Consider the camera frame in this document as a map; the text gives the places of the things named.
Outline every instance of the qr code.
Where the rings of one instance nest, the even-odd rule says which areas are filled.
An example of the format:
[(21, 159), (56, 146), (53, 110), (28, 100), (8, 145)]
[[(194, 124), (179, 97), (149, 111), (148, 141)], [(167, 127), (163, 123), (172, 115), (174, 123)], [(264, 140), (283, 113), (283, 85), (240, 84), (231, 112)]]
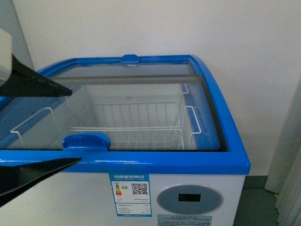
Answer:
[(148, 194), (147, 184), (132, 184), (133, 194)]

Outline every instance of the white wall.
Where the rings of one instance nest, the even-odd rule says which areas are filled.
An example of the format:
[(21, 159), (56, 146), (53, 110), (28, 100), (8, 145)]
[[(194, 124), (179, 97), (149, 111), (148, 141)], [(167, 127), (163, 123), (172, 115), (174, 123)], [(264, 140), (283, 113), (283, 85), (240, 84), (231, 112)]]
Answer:
[(28, 52), (21, 26), (11, 0), (0, 0), (0, 28), (12, 36), (12, 47), (15, 57), (21, 63), (32, 69), (32, 59)]
[(13, 0), (36, 69), (71, 57), (195, 54), (267, 175), (301, 74), (301, 2)]

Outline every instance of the gray oval panel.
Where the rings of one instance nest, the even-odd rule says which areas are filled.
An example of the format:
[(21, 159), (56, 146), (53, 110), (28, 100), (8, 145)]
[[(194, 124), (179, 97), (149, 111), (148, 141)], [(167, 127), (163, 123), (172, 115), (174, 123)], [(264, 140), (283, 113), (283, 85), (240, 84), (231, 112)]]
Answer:
[(222, 196), (208, 187), (182, 185), (163, 191), (158, 196), (158, 204), (172, 213), (195, 215), (219, 208)]

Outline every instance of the white curtain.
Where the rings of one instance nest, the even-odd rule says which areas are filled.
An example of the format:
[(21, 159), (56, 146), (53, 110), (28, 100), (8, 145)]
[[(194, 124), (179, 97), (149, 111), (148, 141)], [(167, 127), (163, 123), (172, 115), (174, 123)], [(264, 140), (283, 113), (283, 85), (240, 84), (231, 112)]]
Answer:
[(279, 226), (301, 226), (301, 82), (281, 132), (265, 188), (279, 194)]
[(279, 226), (301, 226), (301, 148), (276, 202)]

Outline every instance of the energy label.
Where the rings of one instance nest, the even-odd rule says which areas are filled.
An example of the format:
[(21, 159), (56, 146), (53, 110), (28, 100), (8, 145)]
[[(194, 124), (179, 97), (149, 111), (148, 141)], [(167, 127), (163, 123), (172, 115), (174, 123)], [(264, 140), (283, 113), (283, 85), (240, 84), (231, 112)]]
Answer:
[(149, 175), (110, 174), (117, 216), (151, 217)]

